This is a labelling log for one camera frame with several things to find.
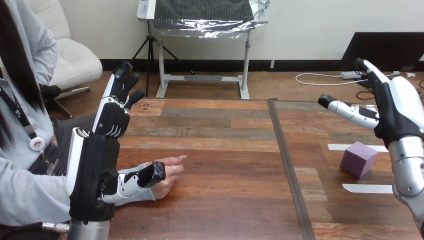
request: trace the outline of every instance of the tripod stand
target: tripod stand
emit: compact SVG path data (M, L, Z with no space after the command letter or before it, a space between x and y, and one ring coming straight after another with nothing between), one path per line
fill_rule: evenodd
M155 36L152 35L152 27L150 20L147 20L147 29L148 29L148 35L146 36L146 40L143 42L143 44L140 46L138 51L135 53L135 55L131 59L131 63L134 63L134 60L136 59L137 55L140 53L140 51L144 48L144 46L148 43L148 52L147 52L147 66L146 66L146 89L145 89L145 96L149 96L149 75L150 75L150 64L154 66L155 64L155 54L153 51L153 42L158 42ZM178 59L177 56L175 56L167 47L165 47L162 43L159 45L160 48L163 48L169 55L171 55L180 66L183 66L180 59Z

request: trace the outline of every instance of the power strip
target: power strip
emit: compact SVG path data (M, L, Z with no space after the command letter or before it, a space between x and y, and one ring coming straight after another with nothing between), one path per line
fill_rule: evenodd
M360 79L362 76L355 71L345 71L341 73L342 79Z

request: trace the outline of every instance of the lanyard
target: lanyard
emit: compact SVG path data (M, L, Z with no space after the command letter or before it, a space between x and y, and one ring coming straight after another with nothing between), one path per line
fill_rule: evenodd
M34 129L34 127L31 125L30 121L28 120L27 116L25 115L25 112L22 110L21 105L18 102L18 99L16 98L15 93L13 92L13 86L10 83L8 79L8 73L6 71L6 68L3 64L2 58L0 57L0 69L3 73L3 77L8 81L10 87L12 88L12 94L14 101L12 98L5 92L5 90L0 86L0 98L3 99L3 101L6 103L6 105L9 107L9 109L12 111L13 115L17 118L17 120L20 122L22 127L25 129L26 134L28 134L29 137L29 147L37 152L40 152L43 154L43 149L46 145L46 141L39 137Z
M28 134L28 137L30 139L35 139L37 137L36 131L34 130L33 126L31 125L24 111L22 110L21 105L18 103L18 100L15 94L13 94L13 97L14 97L14 101L0 86L0 98L3 99L3 101L9 107L9 109L12 111L13 115L15 115L17 120L20 122L20 124L25 129L26 133Z

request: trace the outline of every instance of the black pants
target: black pants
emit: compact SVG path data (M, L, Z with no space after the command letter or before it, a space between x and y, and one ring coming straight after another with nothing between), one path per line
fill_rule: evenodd
M90 114L82 117L71 118L67 120L54 120L53 129L54 135L57 138L59 149L57 158L63 166L68 165L68 154L71 144L72 129L81 128L86 132L91 132L96 114ZM3 240L3 235L12 227L0 225L0 240ZM57 240L60 237L58 233L44 231L28 231L11 235L7 240Z

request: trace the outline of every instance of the robotic hand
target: robotic hand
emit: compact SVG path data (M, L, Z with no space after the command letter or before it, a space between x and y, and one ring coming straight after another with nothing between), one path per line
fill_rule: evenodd
M69 240L106 240L115 205L134 202L165 179L165 165L151 165L118 173L120 139L130 121L131 106L144 97L129 95L139 76L124 62L111 75L100 101L92 132L74 128L68 157L66 193L70 198Z
M358 58L356 63L368 73L378 113L329 95L321 95L318 103L383 139L392 163L394 196L408 206L424 238L424 110L420 96L405 78L390 81L369 61Z

